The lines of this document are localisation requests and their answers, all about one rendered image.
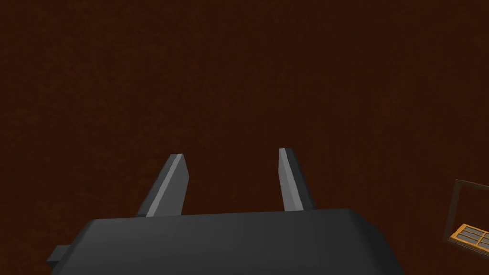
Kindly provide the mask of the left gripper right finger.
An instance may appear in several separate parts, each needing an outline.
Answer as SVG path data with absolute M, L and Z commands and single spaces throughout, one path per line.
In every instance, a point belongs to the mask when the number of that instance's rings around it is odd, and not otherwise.
M 279 150 L 278 174 L 285 211 L 309 211 L 316 209 L 308 184 L 293 149 L 281 148 Z

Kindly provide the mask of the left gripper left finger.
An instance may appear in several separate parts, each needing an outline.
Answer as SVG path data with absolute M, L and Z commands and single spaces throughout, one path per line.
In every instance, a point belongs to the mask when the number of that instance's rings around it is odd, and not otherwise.
M 184 155 L 171 154 L 136 216 L 180 216 L 188 181 L 189 173 Z

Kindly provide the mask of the orange framed window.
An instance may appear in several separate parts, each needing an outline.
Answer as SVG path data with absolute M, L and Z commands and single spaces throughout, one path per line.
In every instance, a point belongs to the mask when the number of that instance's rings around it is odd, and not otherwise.
M 457 213 L 459 197 L 464 187 L 476 190 L 489 191 L 489 186 L 464 180 L 455 180 L 447 219 L 444 228 L 443 239 L 445 243 L 452 244 L 463 250 L 470 251 L 485 258 L 489 258 L 489 231 L 462 224 L 454 230 L 454 221 Z

